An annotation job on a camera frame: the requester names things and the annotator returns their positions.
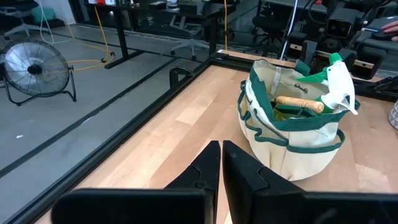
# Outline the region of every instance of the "floor fan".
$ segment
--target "floor fan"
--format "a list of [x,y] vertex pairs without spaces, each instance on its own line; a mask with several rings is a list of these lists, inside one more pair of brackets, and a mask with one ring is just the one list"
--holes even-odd
[[[34,98],[50,97],[59,93],[70,95],[76,102],[73,67],[69,67],[61,53],[45,42],[24,39],[7,44],[4,52],[4,82],[10,102],[20,106]],[[69,80],[72,93],[65,91]],[[23,101],[11,98],[9,86],[29,95]]]

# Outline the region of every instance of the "concrete floor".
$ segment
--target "concrete floor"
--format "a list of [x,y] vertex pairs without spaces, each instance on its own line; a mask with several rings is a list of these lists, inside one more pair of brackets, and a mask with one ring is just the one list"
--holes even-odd
[[[98,36],[98,30],[77,27],[74,29],[76,36],[89,39],[96,39]],[[57,32],[63,32],[63,29],[57,29]],[[54,37],[56,42],[68,39],[57,35]],[[109,43],[117,44],[114,32],[108,31],[107,38]],[[151,44],[145,44],[144,38],[135,38],[127,36],[129,46],[135,43],[138,47],[143,46],[143,49],[147,46],[152,46],[154,50],[162,47],[164,50],[167,49],[163,40],[152,39]],[[89,42],[86,44],[104,47],[101,44]],[[176,41],[168,41],[170,46],[175,44]],[[66,60],[100,59],[104,53],[82,46],[77,40],[54,46]],[[110,50],[114,51],[117,57],[121,55],[117,47],[110,47]],[[4,90],[0,90],[0,108],[2,108],[0,141],[3,142],[0,148],[0,170],[170,60],[171,57],[144,53],[110,70],[100,67],[95,70],[75,72],[78,96],[76,103],[67,95],[57,95],[51,98],[39,98],[18,107],[7,100]],[[40,195],[166,92],[169,89],[169,70],[173,66],[193,69],[198,64],[189,60],[177,60],[170,64],[57,142],[1,177],[0,202],[8,203],[0,203],[0,223]],[[74,66],[80,68],[89,65],[92,64]],[[12,90],[12,94],[17,99],[25,97],[15,90]]]

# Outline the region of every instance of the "green trim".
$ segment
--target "green trim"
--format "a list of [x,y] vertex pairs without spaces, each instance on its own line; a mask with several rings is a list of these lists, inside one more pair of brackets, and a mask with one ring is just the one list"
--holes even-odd
[[296,147],[296,146],[287,145],[287,150],[289,150],[290,152],[303,153],[303,154],[331,152],[340,148],[341,145],[346,140],[346,136],[344,135],[344,132],[342,130],[338,129],[336,134],[340,138],[340,142],[332,146],[310,148],[310,147]]
[[251,118],[251,114],[249,113],[249,111],[246,111],[244,114],[242,114],[242,107],[241,107],[241,103],[242,100],[244,98],[246,94],[244,93],[244,91],[241,92],[241,94],[239,95],[238,98],[238,111],[239,111],[239,117],[242,121],[244,121],[245,126],[252,130],[255,131],[256,133],[254,134],[254,140],[257,142],[271,142],[273,144],[276,144],[278,146],[287,146],[288,144],[288,139],[285,140],[279,140],[279,139],[273,139],[273,138],[268,138],[268,137],[261,137],[262,135],[262,129],[261,128],[256,128],[253,127],[251,125],[248,124],[248,120]]
[[[238,111],[239,111],[239,118],[244,121],[245,126],[250,129],[251,131],[255,131],[256,133],[254,134],[254,140],[257,142],[271,142],[275,145],[278,146],[282,146],[282,147],[286,147],[286,149],[290,152],[296,152],[296,153],[304,153],[304,154],[316,154],[316,153],[324,153],[324,152],[330,152],[330,151],[334,151],[335,149],[338,149],[339,147],[341,147],[341,145],[344,143],[345,141],[345,135],[344,133],[339,129],[337,130],[337,135],[340,138],[340,142],[336,143],[333,146],[325,146],[325,147],[314,147],[314,148],[309,148],[309,147],[296,147],[296,146],[291,146],[289,145],[289,140],[286,139],[283,136],[283,140],[280,139],[274,139],[274,138],[269,138],[269,137],[262,137],[262,129],[261,128],[256,128],[254,126],[251,126],[248,124],[247,121],[249,121],[251,119],[251,114],[249,111],[245,111],[243,114],[242,111],[242,107],[241,107],[241,103],[243,101],[243,98],[246,95],[245,89],[244,89],[244,84],[242,84],[241,86],[241,94],[239,95],[238,98]],[[280,133],[278,133],[277,131],[273,130],[272,128],[268,127],[267,125],[265,125],[259,118],[257,118],[257,120],[264,125],[264,127],[268,128],[270,131],[272,131],[273,133],[275,133],[276,135],[280,136]]]
[[[253,67],[250,71],[249,79],[251,82],[251,88],[253,89],[253,93],[257,101],[259,102],[260,107],[264,110],[272,125],[274,125],[276,129],[281,131],[310,131],[314,129],[320,129],[328,123],[338,123],[343,118],[343,116],[349,112],[349,110],[344,110],[336,114],[322,114],[321,116],[314,116],[309,118],[277,121],[274,119],[274,112],[267,95],[266,84],[264,81],[260,81]],[[356,110],[358,110],[359,106],[359,102],[355,101]]]
[[297,115],[300,110],[303,109],[303,111],[300,114],[300,117],[316,117],[318,116],[314,111],[308,109],[308,108],[301,108],[298,106],[290,106],[290,105],[276,105],[275,110],[278,110],[281,113],[284,114],[291,114],[291,115]]

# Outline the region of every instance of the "desk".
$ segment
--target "desk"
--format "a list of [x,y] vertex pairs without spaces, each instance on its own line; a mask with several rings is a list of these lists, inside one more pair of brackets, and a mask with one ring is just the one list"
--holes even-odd
[[[118,31],[119,43],[122,50],[122,58],[117,59],[112,63],[109,63],[105,66],[105,68],[109,69],[114,66],[123,63],[130,58],[138,56],[143,53],[143,51],[135,51],[132,54],[128,54],[126,39],[124,37],[123,23],[122,23],[122,15],[121,11],[128,10],[134,12],[149,12],[152,14],[175,14],[178,16],[186,16],[197,19],[210,19],[210,49],[209,55],[213,55],[216,52],[217,45],[217,27],[218,27],[218,18],[224,15],[224,4],[210,3],[210,2],[181,2],[179,6],[181,7],[179,11],[174,11],[172,9],[150,9],[147,6],[130,6],[130,5],[117,5],[117,6],[109,6],[103,4],[88,4],[86,6],[89,7],[98,7],[103,8],[109,11],[114,12],[114,21],[116,25],[116,29]],[[234,5],[227,5],[228,10],[233,10]]]
[[[293,8],[294,4],[295,4],[295,0],[259,0],[258,5],[257,5],[257,16],[260,16],[261,7],[262,7],[263,2],[268,2],[271,4],[278,4],[281,6],[288,6],[291,8]],[[306,3],[307,3],[307,0],[298,0],[297,8],[303,9]],[[314,12],[326,13],[327,8],[323,5],[314,4],[312,6],[312,10]]]
[[[294,66],[292,62],[267,60]],[[211,140],[230,139],[253,155],[237,115],[240,82],[247,77],[246,72],[210,66],[78,188],[163,188],[185,170]],[[341,121],[346,141],[332,162],[321,173],[294,184],[314,191],[398,192],[398,130],[387,120],[393,104],[360,96],[358,100],[361,102],[359,115],[350,113]],[[37,223],[49,223],[49,215]],[[217,223],[231,223],[222,175]]]

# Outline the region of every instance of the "garden tool bag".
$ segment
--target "garden tool bag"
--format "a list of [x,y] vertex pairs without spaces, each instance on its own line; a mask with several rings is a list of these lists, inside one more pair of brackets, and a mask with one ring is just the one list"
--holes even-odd
[[302,77],[293,69],[255,61],[238,99],[240,126],[254,154],[287,180],[321,172],[345,140],[338,123],[349,110],[342,106],[322,115],[296,106],[273,106],[277,96],[314,100],[329,92],[321,83],[296,80]]

